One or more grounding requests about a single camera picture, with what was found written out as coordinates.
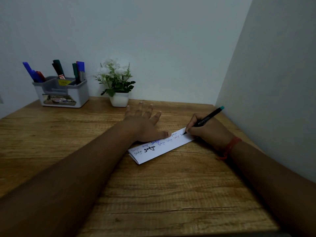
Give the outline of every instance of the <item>yellow label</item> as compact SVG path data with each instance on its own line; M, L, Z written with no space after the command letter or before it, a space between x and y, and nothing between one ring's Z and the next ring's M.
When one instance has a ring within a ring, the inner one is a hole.
M72 80L58 80L58 83L60 86L66 86L68 85Z

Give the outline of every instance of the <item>gray pen holder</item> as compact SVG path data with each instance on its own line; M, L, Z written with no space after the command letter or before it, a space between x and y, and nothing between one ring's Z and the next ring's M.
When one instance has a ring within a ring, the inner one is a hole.
M80 108L89 100L87 80L76 84L75 78L48 76L43 83L33 82L37 96L44 106Z

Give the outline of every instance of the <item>white pot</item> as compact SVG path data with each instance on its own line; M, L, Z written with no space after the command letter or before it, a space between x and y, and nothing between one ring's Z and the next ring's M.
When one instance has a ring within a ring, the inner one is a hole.
M110 96L112 106L127 107L129 93L115 93L113 97Z

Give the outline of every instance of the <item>desk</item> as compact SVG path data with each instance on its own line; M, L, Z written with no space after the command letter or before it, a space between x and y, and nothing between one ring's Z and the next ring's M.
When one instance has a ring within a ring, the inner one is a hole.
M138 100L130 100L135 108ZM186 126L212 105L161 101L159 130ZM80 109L39 101L0 120L0 196L66 157L124 118L108 98L90 97ZM230 131L254 145L222 113ZM254 192L203 141L195 140L137 165L125 154L102 190L80 237L162 236L276 231L278 224Z

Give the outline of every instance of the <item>white paper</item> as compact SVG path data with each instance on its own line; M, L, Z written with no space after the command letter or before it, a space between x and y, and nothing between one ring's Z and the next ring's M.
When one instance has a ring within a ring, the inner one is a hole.
M194 140L194 137L190 134L183 135L184 131L185 127L172 133L171 136L166 139L148 142L127 151L133 160L140 165Z

